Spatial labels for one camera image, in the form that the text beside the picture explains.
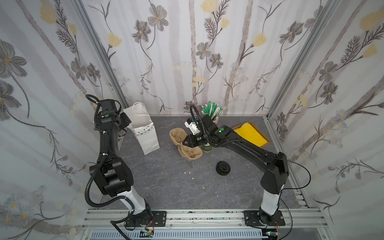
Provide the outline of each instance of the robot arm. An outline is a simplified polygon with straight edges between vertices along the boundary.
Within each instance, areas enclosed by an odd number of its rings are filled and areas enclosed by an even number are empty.
[[[125,113],[120,113],[121,107],[116,108],[115,100],[98,100],[94,96],[91,98],[98,101],[102,111],[98,112],[97,109],[95,113],[95,130],[100,132],[100,151],[96,165],[89,167],[89,174],[93,176],[94,172],[97,171],[93,180],[101,193],[111,197],[118,196],[131,211],[129,220],[134,225],[138,223],[146,226],[153,220],[153,214],[148,203],[140,197],[133,187],[132,172],[118,153],[119,131],[127,127],[131,120]],[[92,202],[91,204],[92,206],[100,205]]]
[[[263,225],[273,223],[278,209],[280,193],[289,175],[288,164],[282,160],[286,160],[286,156],[282,152],[275,154],[252,144],[226,125],[217,127],[206,114],[199,119],[189,118],[186,121],[185,125],[193,133],[186,137],[183,144],[189,147],[202,144],[211,144],[214,147],[222,146],[238,153],[262,170],[264,175],[260,185],[264,188],[264,194],[259,209],[260,223]],[[203,127],[206,130],[205,135],[200,131]]]

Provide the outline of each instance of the white paper bag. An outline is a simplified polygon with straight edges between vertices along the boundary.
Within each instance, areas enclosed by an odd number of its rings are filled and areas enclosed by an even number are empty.
[[[159,141],[157,140],[155,126],[150,115],[143,103],[134,103],[131,107],[124,109],[132,121],[128,128],[133,131],[136,139],[145,154],[159,149]]]

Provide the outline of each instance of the yellow cloth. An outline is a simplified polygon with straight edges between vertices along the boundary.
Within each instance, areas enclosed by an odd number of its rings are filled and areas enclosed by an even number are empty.
[[[258,147],[267,143],[267,140],[265,140],[249,123],[244,123],[241,127],[235,129],[235,132]]]

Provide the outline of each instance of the floral wallpaper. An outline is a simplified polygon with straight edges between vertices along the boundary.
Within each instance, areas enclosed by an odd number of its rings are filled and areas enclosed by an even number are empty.
[[[224,114],[266,114],[326,1],[83,4],[128,103],[151,114],[208,101]]]
[[[0,21],[2,238],[80,239],[99,148],[85,94],[117,96],[70,2],[2,1]]]
[[[339,240],[382,238],[383,56],[382,1],[341,1],[271,116],[290,160],[311,172],[306,199]]]

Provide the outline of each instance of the cardboard box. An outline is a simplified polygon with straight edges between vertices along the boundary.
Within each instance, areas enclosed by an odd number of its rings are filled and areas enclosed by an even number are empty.
[[[269,138],[263,133],[263,132],[261,132],[260,131],[260,129],[253,123],[253,122],[248,122],[266,141],[267,141],[267,143],[266,144],[264,144],[263,146],[260,146],[260,147],[266,147],[266,146],[268,146],[268,144],[270,143],[270,140],[269,140]],[[233,130],[235,130],[235,129],[238,129],[238,128],[240,128],[241,126],[243,126],[243,124],[241,124],[241,125],[239,125],[239,126],[236,126],[236,127],[234,127],[234,128],[232,128]]]

